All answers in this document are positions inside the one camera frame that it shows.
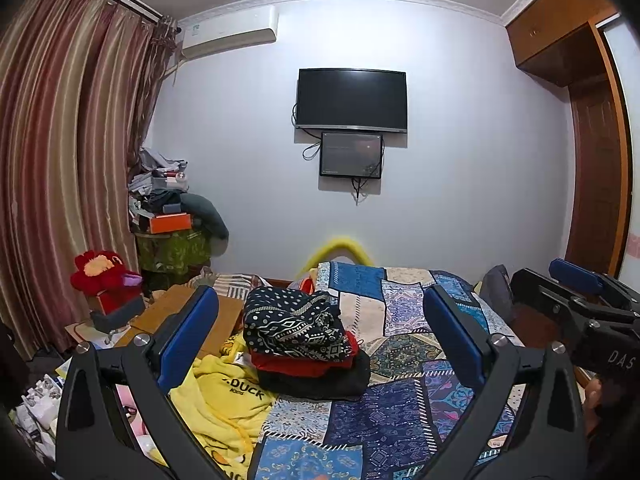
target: plush toy face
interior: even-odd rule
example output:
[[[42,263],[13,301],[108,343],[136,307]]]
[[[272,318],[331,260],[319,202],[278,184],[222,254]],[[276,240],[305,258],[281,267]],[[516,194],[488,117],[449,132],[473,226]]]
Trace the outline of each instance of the plush toy face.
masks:
[[[104,290],[124,286],[124,277],[131,274],[122,258],[113,251],[87,251],[76,256],[78,272],[71,276],[71,285],[87,294],[96,296]]]

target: green storage bin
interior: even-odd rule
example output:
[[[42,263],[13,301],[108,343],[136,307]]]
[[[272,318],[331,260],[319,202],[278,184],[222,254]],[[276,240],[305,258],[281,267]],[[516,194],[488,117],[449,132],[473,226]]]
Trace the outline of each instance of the green storage bin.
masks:
[[[140,268],[151,272],[185,274],[189,266],[209,264],[209,238],[196,229],[162,234],[135,233]]]

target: monitor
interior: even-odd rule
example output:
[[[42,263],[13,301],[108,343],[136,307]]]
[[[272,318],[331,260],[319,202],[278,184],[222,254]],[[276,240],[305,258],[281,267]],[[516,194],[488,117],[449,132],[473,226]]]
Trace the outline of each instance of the monitor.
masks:
[[[323,132],[320,175],[380,178],[382,135]]]
[[[406,73],[300,69],[296,127],[406,133]]]

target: patchwork quilt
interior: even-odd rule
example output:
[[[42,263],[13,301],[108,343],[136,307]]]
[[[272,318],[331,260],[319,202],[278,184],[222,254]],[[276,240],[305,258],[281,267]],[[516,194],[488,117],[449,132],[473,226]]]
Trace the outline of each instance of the patchwork quilt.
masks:
[[[428,463],[474,395],[424,318],[424,289],[436,283],[488,333],[522,344],[469,283],[448,272],[320,264],[316,290],[329,292],[344,328],[370,356],[369,387],[357,401],[280,396],[262,426],[251,480],[408,480]],[[522,391],[512,390],[478,465],[500,453]]]

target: screw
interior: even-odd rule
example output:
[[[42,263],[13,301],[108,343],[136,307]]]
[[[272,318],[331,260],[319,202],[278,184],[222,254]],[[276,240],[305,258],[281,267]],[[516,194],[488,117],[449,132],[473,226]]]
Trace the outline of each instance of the screw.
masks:
[[[507,336],[505,336],[505,335],[493,334],[491,336],[491,343],[493,343],[494,346],[505,346],[508,342],[509,342],[509,340],[507,339]]]
[[[551,349],[556,353],[556,354],[564,354],[566,352],[566,348],[565,346],[559,342],[559,341],[553,341],[551,343]]]
[[[146,334],[146,333],[137,334],[133,338],[133,344],[135,346],[144,346],[144,345],[148,344],[149,341],[151,341],[151,336],[149,334]]]
[[[91,348],[91,343],[88,341],[82,341],[78,343],[78,346],[76,346],[76,351],[79,354],[84,354],[89,351],[89,348]]]

